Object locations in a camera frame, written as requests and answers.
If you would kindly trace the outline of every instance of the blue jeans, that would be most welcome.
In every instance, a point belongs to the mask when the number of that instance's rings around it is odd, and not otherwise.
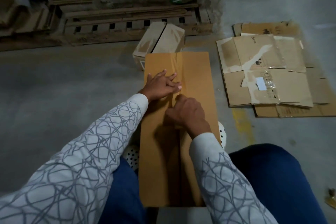
[[[279,224],[327,224],[299,162],[272,144],[257,144],[230,154],[258,199]],[[146,223],[137,175],[121,158],[99,224]]]

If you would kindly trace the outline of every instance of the white patterned sleeve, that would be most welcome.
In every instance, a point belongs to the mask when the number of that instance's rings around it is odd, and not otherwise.
[[[213,133],[195,137],[189,154],[213,223],[277,223]]]
[[[92,123],[20,190],[0,198],[0,223],[97,223],[112,172],[147,108],[148,99],[135,94]]]

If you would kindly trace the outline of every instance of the yellow floor marking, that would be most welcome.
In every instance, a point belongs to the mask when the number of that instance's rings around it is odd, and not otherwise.
[[[246,110],[243,108],[231,108],[233,118],[238,132],[246,137],[248,145],[255,144],[256,141],[253,136],[252,126],[247,116]]]

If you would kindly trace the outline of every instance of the concrete floor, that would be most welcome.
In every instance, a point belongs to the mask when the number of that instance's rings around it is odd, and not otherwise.
[[[336,0],[223,0],[221,34],[239,22],[294,20],[336,91]],[[321,24],[329,27],[319,29]],[[251,108],[228,108],[215,40],[187,37],[185,50],[208,51],[219,120],[228,152],[274,143],[300,162],[328,221],[324,203],[336,187],[336,118],[255,118]],[[142,86],[132,51],[137,42],[44,48],[0,54],[0,193],[22,186],[62,146]],[[158,223],[210,223],[206,209],[161,209]]]

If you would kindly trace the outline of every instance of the long-sleeve shirt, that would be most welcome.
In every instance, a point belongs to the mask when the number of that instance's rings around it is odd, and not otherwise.
[[[0,223],[97,223],[113,171],[147,108],[148,99],[135,94],[92,123],[26,185],[0,198]],[[193,140],[190,156],[214,223],[276,223],[212,133]]]

